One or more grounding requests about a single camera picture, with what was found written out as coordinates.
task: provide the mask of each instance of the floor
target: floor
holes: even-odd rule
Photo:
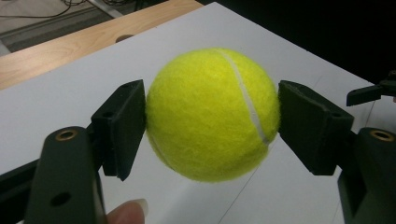
[[[197,1],[204,5],[213,2]],[[151,6],[161,1],[145,2],[146,6]],[[396,69],[396,1],[216,2],[373,83],[378,83],[388,76],[390,70]],[[133,11],[134,0],[129,3],[120,9],[124,10],[123,14]],[[61,0],[0,0],[0,15],[53,15],[65,8]],[[0,55],[111,19],[88,2],[71,7],[68,14],[46,21],[0,18]]]

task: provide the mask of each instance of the wooden table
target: wooden table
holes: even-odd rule
[[[169,0],[135,13],[0,57],[0,90],[39,76],[202,7],[193,0]]]

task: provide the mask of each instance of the yellow tennis ball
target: yellow tennis ball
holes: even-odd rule
[[[176,57],[147,97],[148,139],[171,169],[198,181],[230,180],[257,167],[279,126],[276,88],[230,49]]]

